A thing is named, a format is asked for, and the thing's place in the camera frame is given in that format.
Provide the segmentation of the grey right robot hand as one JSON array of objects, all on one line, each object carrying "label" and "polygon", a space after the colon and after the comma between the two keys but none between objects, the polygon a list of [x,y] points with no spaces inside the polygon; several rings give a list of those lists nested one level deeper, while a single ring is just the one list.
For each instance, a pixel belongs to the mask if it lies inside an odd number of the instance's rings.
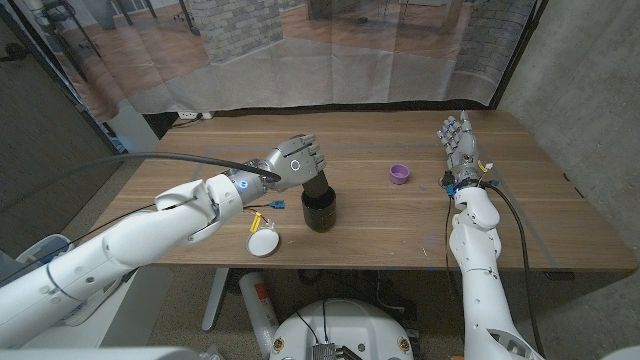
[{"label": "grey right robot hand", "polygon": [[450,192],[477,186],[483,172],[468,112],[462,110],[459,118],[449,116],[437,131],[437,137],[448,156],[440,186]]}]

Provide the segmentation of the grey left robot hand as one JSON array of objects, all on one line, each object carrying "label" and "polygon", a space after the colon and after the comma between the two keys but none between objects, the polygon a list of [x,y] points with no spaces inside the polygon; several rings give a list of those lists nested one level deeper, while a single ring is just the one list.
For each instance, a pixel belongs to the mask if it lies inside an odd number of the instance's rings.
[{"label": "grey left robot hand", "polygon": [[297,135],[277,145],[258,167],[280,176],[279,181],[267,180],[269,190],[283,192],[302,185],[304,192],[310,197],[320,197],[329,188],[324,174],[326,161],[319,152],[316,136]]}]

